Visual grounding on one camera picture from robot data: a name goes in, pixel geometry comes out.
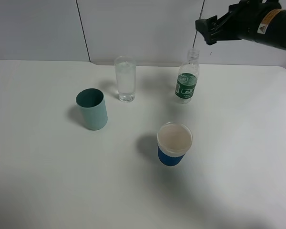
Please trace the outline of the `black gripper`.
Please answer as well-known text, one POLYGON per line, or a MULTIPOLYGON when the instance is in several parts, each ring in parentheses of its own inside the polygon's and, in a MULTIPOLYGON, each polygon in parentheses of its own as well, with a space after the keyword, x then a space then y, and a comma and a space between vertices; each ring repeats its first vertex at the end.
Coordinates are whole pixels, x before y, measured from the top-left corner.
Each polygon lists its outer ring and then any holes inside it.
POLYGON ((195 27, 208 45, 218 41, 256 41, 258 35, 266 34, 271 20, 281 11, 277 0, 241 0, 230 5, 228 13, 219 20, 217 15, 198 19, 195 27))

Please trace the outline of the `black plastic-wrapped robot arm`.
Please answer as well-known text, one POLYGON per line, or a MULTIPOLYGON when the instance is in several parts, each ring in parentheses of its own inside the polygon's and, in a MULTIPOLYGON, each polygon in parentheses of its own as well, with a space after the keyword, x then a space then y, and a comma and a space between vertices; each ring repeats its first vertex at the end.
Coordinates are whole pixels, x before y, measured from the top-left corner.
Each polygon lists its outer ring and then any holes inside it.
POLYGON ((286 50, 286 10, 277 0, 241 0, 221 18, 196 20, 195 27, 208 45, 247 40, 286 50))

